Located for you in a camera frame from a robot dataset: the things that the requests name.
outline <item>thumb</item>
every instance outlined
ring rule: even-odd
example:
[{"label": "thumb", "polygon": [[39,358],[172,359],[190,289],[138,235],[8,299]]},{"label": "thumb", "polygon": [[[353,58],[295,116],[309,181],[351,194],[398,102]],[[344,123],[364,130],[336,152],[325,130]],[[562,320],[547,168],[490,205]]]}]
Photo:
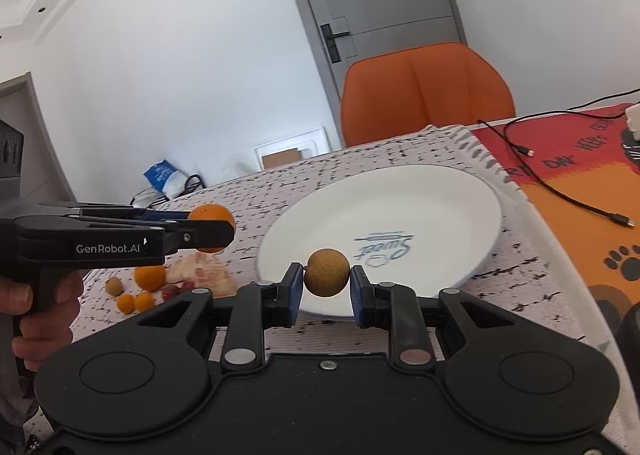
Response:
[{"label": "thumb", "polygon": [[33,291],[27,283],[0,277],[0,313],[25,314],[33,301]]}]

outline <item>red fruit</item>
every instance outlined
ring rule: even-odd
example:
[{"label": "red fruit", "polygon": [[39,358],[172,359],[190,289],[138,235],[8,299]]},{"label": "red fruit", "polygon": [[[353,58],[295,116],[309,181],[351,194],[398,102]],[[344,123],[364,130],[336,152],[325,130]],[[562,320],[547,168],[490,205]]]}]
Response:
[{"label": "red fruit", "polygon": [[180,289],[171,283],[162,287],[162,300],[167,301],[180,294]]},{"label": "red fruit", "polygon": [[178,283],[178,285],[180,286],[178,288],[179,294],[182,294],[183,292],[187,292],[187,291],[190,291],[191,289],[196,288],[196,282],[194,282],[193,280],[183,280],[180,283]]}]

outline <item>chair backrest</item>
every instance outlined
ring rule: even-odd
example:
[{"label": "chair backrest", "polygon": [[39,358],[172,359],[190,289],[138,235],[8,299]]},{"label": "chair backrest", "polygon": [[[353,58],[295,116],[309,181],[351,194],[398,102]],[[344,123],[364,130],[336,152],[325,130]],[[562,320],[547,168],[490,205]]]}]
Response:
[{"label": "chair backrest", "polygon": [[342,96],[347,146],[421,130],[428,124],[473,124],[514,117],[509,87],[460,43],[376,56],[348,70]]}]

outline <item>plate rim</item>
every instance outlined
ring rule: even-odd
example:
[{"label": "plate rim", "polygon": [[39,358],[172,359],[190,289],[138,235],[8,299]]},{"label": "plate rim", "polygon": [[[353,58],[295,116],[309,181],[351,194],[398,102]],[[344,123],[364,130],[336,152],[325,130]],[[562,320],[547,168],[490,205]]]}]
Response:
[{"label": "plate rim", "polygon": [[[276,222],[278,222],[284,215],[286,215],[296,205],[300,204],[300,202],[302,202],[303,200],[306,200],[311,195],[322,191],[324,188],[326,188],[328,186],[332,186],[333,184],[337,184],[337,183],[339,183],[341,181],[344,181],[344,180],[347,180],[347,179],[350,179],[350,178],[354,178],[354,177],[358,177],[360,175],[364,175],[364,174],[368,174],[368,173],[378,172],[380,170],[386,170],[386,169],[390,169],[390,168],[403,168],[403,167],[408,167],[408,166],[409,167],[420,167],[420,168],[423,168],[423,167],[427,167],[427,168],[446,168],[446,169],[450,169],[450,170],[462,173],[464,175],[469,175],[470,177],[473,177],[474,179],[480,181],[482,184],[487,186],[491,190],[491,192],[494,194],[495,200],[498,203],[499,219],[498,219],[497,231],[495,232],[495,236],[494,236],[494,238],[492,240],[491,246],[488,248],[487,253],[484,255],[484,257],[482,257],[482,260],[479,261],[478,264],[473,269],[471,269],[471,271],[466,273],[465,276],[463,276],[457,282],[455,282],[452,285],[450,285],[450,287],[457,287],[461,283],[464,283],[465,281],[467,281],[469,279],[469,277],[471,276],[471,274],[478,267],[483,265],[488,260],[488,258],[491,256],[491,253],[494,251],[495,244],[497,244],[498,238],[500,238],[500,229],[502,227],[502,221],[504,219],[504,206],[502,204],[502,201],[500,200],[500,197],[498,196],[498,192],[486,180],[484,180],[483,178],[481,178],[478,175],[474,175],[473,173],[469,173],[468,171],[464,171],[464,170],[461,170],[459,168],[454,168],[452,166],[447,166],[447,165],[444,165],[444,164],[398,164],[398,165],[383,166],[381,168],[375,168],[375,169],[368,170],[368,171],[362,171],[362,172],[356,173],[354,175],[349,175],[348,177],[345,177],[344,179],[340,179],[340,180],[337,180],[335,182],[332,182],[331,184],[327,184],[325,186],[322,186],[320,189],[309,193],[308,195],[302,197],[302,199],[300,199],[300,200],[297,200],[297,202],[295,202],[294,204],[290,205],[282,215],[279,215],[278,218],[276,218],[274,223],[269,227],[269,229],[267,229],[267,232],[265,232],[265,234],[262,236],[262,239],[260,240],[260,245],[258,246],[258,254],[255,257],[255,270],[256,270],[256,273],[258,275],[256,281],[262,280],[262,274],[260,273],[260,252],[262,251],[262,245],[264,243],[264,239],[267,237],[268,233],[271,231],[273,226],[276,225]],[[312,316],[312,317],[329,318],[329,319],[333,319],[333,320],[336,320],[336,321],[353,320],[353,315],[345,316],[345,315],[335,315],[335,314],[320,314],[320,313],[316,313],[316,312],[312,312],[312,311],[308,311],[308,310],[303,310],[302,302],[301,302],[300,312],[305,313],[305,314],[307,314],[309,316]]]}]

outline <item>brown cardboard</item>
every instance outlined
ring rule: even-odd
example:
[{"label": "brown cardboard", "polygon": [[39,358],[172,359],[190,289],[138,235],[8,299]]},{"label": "brown cardboard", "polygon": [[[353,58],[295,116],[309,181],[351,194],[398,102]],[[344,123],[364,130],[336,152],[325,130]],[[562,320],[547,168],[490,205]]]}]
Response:
[{"label": "brown cardboard", "polygon": [[285,164],[291,164],[297,160],[302,159],[302,154],[298,148],[292,148],[285,151],[279,151],[277,153],[271,153],[265,155],[262,158],[262,164],[264,169],[275,168],[277,166],[284,166]]}]

